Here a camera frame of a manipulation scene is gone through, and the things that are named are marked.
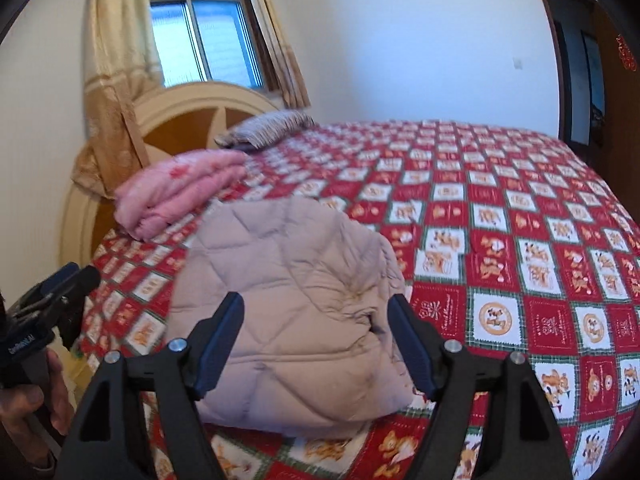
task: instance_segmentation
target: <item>red paper decoration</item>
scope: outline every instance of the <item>red paper decoration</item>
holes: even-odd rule
[[[638,64],[634,59],[634,55],[629,50],[629,47],[626,45],[625,38],[623,38],[622,36],[618,36],[616,40],[618,41],[618,51],[620,52],[620,59],[622,60],[622,64],[627,70],[635,72],[636,70],[638,70]]]

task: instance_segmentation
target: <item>wooden door frame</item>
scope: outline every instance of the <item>wooden door frame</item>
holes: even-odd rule
[[[583,0],[588,2],[591,5],[597,4],[596,0]],[[562,140],[565,143],[569,143],[571,138],[565,139],[564,137],[564,128],[566,126],[566,116],[564,113],[565,110],[565,86],[564,86],[564,67],[562,66],[562,54],[560,51],[560,42],[558,40],[558,33],[556,32],[556,26],[554,24],[554,17],[551,12],[551,6],[549,5],[549,0],[542,0],[543,5],[545,6],[546,17],[549,21],[549,28],[551,29],[551,37],[554,42],[554,50],[556,52],[556,70],[558,70],[558,93],[560,95],[560,121],[558,125],[558,139]]]

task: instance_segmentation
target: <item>bed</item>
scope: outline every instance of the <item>bed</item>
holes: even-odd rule
[[[159,90],[136,103],[152,160],[213,146],[227,127],[274,109],[260,94],[218,83]],[[640,400],[640,232],[566,145],[452,121],[321,125],[255,155],[249,177],[218,199],[292,194],[387,237],[412,307],[445,338],[487,356],[527,353],[574,476],[598,468]],[[90,369],[110,349],[139,355],[162,344],[172,281],[205,211],[140,243],[116,229],[110,203],[72,188],[61,262],[93,261],[103,276],[78,346]],[[476,395],[457,479],[471,478],[487,400]],[[152,396],[145,402],[156,469],[172,478]],[[231,479],[399,479],[432,411],[414,391],[407,409],[351,440],[207,432]]]

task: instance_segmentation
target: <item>human hand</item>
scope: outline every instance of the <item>human hand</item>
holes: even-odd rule
[[[60,434],[67,434],[74,409],[69,403],[68,390],[62,378],[62,363],[53,350],[47,349],[51,385],[51,425]],[[25,417],[35,412],[44,402],[44,394],[38,386],[24,384],[0,390],[0,421],[27,462],[45,465],[49,460],[49,447],[34,434]]]

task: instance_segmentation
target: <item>window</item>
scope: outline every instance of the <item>window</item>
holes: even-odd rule
[[[164,84],[221,80],[264,88],[247,5],[246,0],[151,0]]]

